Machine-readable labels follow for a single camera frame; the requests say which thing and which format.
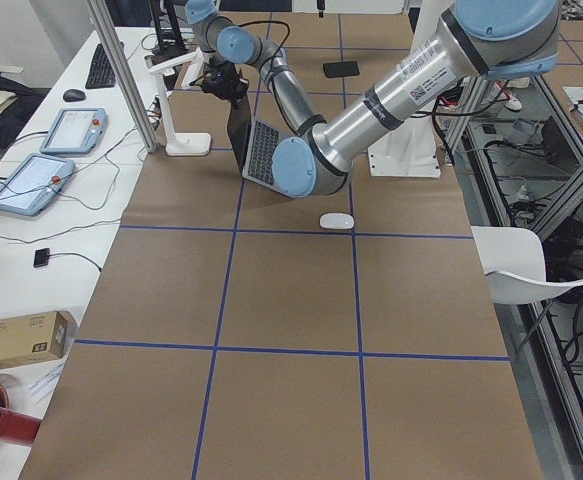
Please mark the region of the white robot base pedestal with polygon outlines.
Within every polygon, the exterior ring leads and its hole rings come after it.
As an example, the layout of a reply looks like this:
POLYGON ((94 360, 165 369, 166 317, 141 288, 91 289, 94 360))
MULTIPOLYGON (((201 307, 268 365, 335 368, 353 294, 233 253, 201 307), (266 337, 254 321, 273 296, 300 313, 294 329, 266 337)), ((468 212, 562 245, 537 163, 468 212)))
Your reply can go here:
MULTIPOLYGON (((419 8, 411 44, 411 53, 435 32, 440 14, 452 1, 406 1, 409 11, 419 8)), ((436 140, 429 117, 408 119, 368 149, 373 177, 415 177, 438 179, 441 175, 436 140)))

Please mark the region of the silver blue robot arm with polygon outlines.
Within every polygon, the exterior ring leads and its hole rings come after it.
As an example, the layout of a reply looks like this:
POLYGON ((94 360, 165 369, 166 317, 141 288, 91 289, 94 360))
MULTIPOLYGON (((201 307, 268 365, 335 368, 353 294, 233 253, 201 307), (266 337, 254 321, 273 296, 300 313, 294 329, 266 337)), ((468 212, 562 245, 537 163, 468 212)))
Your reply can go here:
POLYGON ((302 198, 341 190, 356 155, 457 81, 551 70, 561 9, 558 1, 457 1, 441 13, 435 32, 420 47, 331 121, 317 113, 275 42, 234 24, 211 1, 189 1, 185 14, 211 59, 258 71, 293 132, 285 136, 253 122, 243 177, 302 198))

